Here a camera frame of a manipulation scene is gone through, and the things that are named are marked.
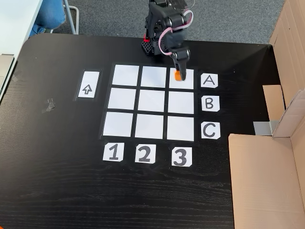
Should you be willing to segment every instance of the pink cable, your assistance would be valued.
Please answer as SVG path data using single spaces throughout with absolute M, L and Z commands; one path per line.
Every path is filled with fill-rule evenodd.
M 163 52 L 162 48 L 161 48 L 161 40 L 163 38 L 163 36 L 168 32 L 168 31 L 171 31 L 173 32 L 173 29 L 171 27 L 168 27 L 166 30 L 163 31 L 163 33 L 161 34 L 160 38 L 159 38 L 159 48 L 161 50 L 161 52 L 166 55 L 166 56 L 169 56 L 172 54 L 172 52 Z
M 168 32 L 168 31 L 171 31 L 173 32 L 173 30 L 180 30 L 180 29 L 186 29 L 187 27 L 189 27 L 191 25 L 191 23 L 193 22 L 193 19 L 194 19 L 194 14 L 191 10 L 186 10 L 184 12 L 184 16 L 187 15 L 188 13 L 191 13 L 192 16 L 191 18 L 186 22 L 186 24 L 182 25 L 182 26 L 179 26 L 179 27 L 176 27 L 176 28 L 171 28 L 171 27 L 168 27 L 166 30 L 163 31 L 163 33 L 161 34 L 160 38 L 159 38 L 159 48 L 160 48 L 160 51 L 166 55 L 166 56 L 169 56 L 172 54 L 172 52 L 163 52 L 162 48 L 161 48 L 161 40 L 163 38 L 163 36 Z

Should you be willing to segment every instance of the gray carpet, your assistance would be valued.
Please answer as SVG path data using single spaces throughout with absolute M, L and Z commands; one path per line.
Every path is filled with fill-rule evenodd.
M 194 12 L 189 40 L 268 43 L 284 0 L 186 0 Z M 143 37 L 148 0 L 69 0 L 80 34 Z M 71 33 L 68 23 L 56 33 Z

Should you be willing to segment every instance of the table surface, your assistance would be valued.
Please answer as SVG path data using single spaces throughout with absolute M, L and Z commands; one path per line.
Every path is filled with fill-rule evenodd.
M 35 22 L 42 0 L 20 1 L 20 0 L 0 0 L 0 55 L 14 55 L 15 60 L 9 75 L 16 64 L 19 52 L 23 43 L 28 39 L 30 31 Z M 0 82 L 4 87 L 7 81 Z
M 134 162 L 126 142 L 121 163 L 103 161 L 99 129 L 114 63 L 172 66 L 147 57 L 141 39 L 41 34 L 23 46 L 0 105 L 0 226 L 61 228 L 234 228 L 228 135 L 254 134 L 268 121 L 262 85 L 279 84 L 270 45 L 186 41 L 188 68 L 217 73 L 221 137 L 200 139 L 190 167 L 171 166 L 169 144 L 157 144 L 155 167 Z M 102 69 L 98 98 L 75 100 L 84 69 Z M 52 98 L 55 108 L 44 102 Z

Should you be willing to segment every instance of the person's leg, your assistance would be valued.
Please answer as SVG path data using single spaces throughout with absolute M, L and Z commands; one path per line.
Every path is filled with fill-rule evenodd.
M 62 0 L 43 0 L 30 36 L 58 28 L 66 20 Z

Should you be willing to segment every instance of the number 3 card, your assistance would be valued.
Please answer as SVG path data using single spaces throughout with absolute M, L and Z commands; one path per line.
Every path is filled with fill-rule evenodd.
M 104 161 L 122 161 L 124 155 L 124 143 L 107 143 L 104 149 Z
M 192 148 L 175 147 L 172 150 L 172 166 L 189 167 L 192 165 Z

